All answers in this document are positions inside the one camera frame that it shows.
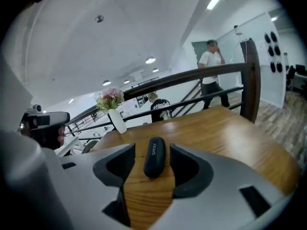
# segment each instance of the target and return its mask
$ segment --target white t-shirt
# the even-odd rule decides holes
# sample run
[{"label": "white t-shirt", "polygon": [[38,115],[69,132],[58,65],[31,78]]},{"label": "white t-shirt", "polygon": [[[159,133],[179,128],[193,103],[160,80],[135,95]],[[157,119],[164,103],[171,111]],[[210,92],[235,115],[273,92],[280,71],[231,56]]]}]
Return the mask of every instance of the white t-shirt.
[{"label": "white t-shirt", "polygon": [[[221,64],[221,59],[215,57],[214,53],[206,51],[202,54],[199,63],[204,64],[206,67],[218,66]],[[217,81],[217,76],[207,77],[202,79],[203,84],[213,83]]]}]

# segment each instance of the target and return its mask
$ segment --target black pants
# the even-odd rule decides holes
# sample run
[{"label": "black pants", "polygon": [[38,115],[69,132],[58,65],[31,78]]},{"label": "black pants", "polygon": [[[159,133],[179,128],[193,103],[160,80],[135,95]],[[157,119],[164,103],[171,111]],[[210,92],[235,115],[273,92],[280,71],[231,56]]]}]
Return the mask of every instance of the black pants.
[{"label": "black pants", "polygon": [[[217,84],[217,82],[201,84],[201,95],[212,94],[212,93],[216,93],[219,91],[223,91],[223,89]],[[225,107],[229,107],[228,95],[221,94],[220,97],[221,97],[222,105]],[[205,104],[203,105],[203,110],[208,109],[212,99],[213,98],[208,98],[205,100]]]}]

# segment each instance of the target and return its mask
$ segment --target white vase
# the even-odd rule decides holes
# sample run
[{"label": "white vase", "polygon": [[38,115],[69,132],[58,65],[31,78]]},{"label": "white vase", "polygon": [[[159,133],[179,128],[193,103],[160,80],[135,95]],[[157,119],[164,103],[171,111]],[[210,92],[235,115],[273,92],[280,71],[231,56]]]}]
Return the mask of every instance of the white vase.
[{"label": "white vase", "polygon": [[119,133],[125,133],[127,131],[127,127],[121,115],[115,109],[110,109],[109,115],[115,128],[119,131]]}]

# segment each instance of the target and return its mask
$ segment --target black circular wall decoration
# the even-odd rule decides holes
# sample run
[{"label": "black circular wall decoration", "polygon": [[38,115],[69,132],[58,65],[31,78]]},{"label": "black circular wall decoration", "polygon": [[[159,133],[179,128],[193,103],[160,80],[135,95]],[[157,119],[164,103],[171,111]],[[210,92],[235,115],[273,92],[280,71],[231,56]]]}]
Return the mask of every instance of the black circular wall decoration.
[{"label": "black circular wall decoration", "polygon": [[270,56],[274,56],[274,51],[273,51],[271,45],[269,45],[268,52],[269,52]]},{"label": "black circular wall decoration", "polygon": [[280,55],[279,47],[276,44],[274,46],[274,51],[275,51],[275,54],[277,54],[278,56]]},{"label": "black circular wall decoration", "polygon": [[277,62],[277,70],[278,70],[278,72],[282,72],[283,71],[283,66],[282,66],[282,64],[281,64],[281,62],[280,61],[278,61]]},{"label": "black circular wall decoration", "polygon": [[271,62],[270,66],[271,66],[271,70],[272,70],[272,72],[276,72],[276,69],[275,69],[275,64],[274,64],[274,62],[273,62],[273,61]]},{"label": "black circular wall decoration", "polygon": [[264,34],[264,39],[268,44],[271,42],[269,35],[267,35],[266,33]]},{"label": "black circular wall decoration", "polygon": [[271,39],[273,40],[273,42],[277,42],[277,37],[274,32],[271,32]]}]

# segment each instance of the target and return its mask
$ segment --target wooden table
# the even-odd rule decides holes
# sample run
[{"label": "wooden table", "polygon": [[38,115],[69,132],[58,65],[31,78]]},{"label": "wooden table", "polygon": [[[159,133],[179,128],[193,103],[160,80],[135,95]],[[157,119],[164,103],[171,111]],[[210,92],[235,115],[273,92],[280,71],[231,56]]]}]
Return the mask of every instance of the wooden table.
[{"label": "wooden table", "polygon": [[[143,173],[143,165],[149,140],[156,136],[164,139],[167,157],[160,177],[149,180]],[[300,176],[298,164],[283,147],[254,124],[222,106],[129,128],[122,135],[111,131],[92,151],[125,143],[136,144],[135,164],[124,184],[124,193],[131,227],[137,230],[148,228],[172,202],[175,179],[169,165],[169,143],[242,161],[285,194],[293,191]]]}]

